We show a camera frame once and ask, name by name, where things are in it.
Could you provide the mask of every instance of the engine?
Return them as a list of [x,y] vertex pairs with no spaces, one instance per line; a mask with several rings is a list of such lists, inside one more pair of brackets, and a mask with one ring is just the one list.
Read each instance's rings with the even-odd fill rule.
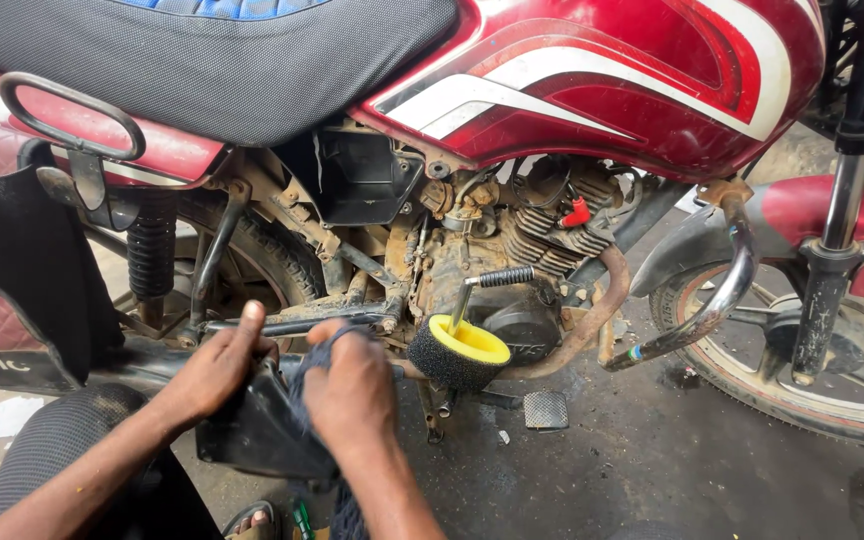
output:
[[[519,173],[521,165],[504,182],[488,173],[436,186],[437,195],[455,193],[450,204],[441,196],[435,207],[423,200],[433,214],[449,211],[437,216],[442,227],[424,246],[413,300],[416,314],[449,313],[464,278],[534,266],[538,278],[527,283],[476,289],[466,311],[470,323],[509,346],[513,366],[537,362],[561,344],[559,279],[613,241],[609,210],[622,205],[618,180],[599,160],[547,155],[527,175]],[[586,205],[588,219],[563,227],[576,200]]]

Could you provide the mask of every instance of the hand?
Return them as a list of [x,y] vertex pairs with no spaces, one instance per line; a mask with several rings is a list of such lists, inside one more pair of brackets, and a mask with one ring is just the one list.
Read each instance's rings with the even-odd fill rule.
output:
[[148,407],[160,411],[172,429],[191,428],[218,411],[240,387],[257,354],[271,354],[279,361],[272,339],[262,337],[265,307],[249,300],[242,309],[239,326],[226,328],[205,342]]
[[[321,343],[348,324],[329,319],[313,327],[307,339]],[[376,341],[353,331],[336,340],[331,369],[310,369],[302,398],[312,426],[340,465],[343,455],[363,446],[397,444],[392,367]]]

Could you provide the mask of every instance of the red fuel tank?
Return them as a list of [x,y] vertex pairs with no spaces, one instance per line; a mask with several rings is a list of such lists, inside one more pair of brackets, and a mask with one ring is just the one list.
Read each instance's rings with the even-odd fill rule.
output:
[[460,0],[349,114],[453,168],[575,153],[702,182],[795,121],[824,41],[814,0]]

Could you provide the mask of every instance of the black seat cover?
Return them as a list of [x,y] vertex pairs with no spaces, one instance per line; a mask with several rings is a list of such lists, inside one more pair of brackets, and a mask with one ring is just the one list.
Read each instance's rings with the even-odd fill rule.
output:
[[271,146],[340,111],[455,15],[454,0],[0,0],[0,70]]

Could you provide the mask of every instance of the motorcycle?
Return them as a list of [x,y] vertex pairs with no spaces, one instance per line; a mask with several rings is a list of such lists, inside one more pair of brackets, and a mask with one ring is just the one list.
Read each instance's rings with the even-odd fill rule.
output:
[[[796,121],[834,175],[751,190]],[[661,334],[615,352],[630,294]],[[567,427],[560,393],[485,387],[597,349],[864,445],[864,403],[817,391],[864,389],[864,1],[0,0],[0,388],[155,391],[250,298],[286,374],[319,322],[371,325],[429,442],[460,397]]]

